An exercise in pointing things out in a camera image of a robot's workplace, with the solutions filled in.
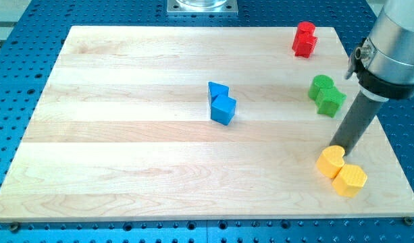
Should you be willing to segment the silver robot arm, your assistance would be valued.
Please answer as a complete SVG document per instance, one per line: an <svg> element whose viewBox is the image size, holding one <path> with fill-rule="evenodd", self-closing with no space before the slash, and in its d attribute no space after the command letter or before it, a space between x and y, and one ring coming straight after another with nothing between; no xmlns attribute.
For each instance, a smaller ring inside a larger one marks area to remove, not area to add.
<svg viewBox="0 0 414 243"><path fill-rule="evenodd" d="M349 57L361 92L384 102L414 97L414 0L385 2L368 36Z"/></svg>

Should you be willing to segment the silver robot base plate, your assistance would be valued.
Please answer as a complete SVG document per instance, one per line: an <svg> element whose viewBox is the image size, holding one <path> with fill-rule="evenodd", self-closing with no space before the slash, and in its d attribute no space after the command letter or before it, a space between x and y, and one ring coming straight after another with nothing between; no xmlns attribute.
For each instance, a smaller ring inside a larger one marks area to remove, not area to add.
<svg viewBox="0 0 414 243"><path fill-rule="evenodd" d="M167 0L170 15L238 14L237 0Z"/></svg>

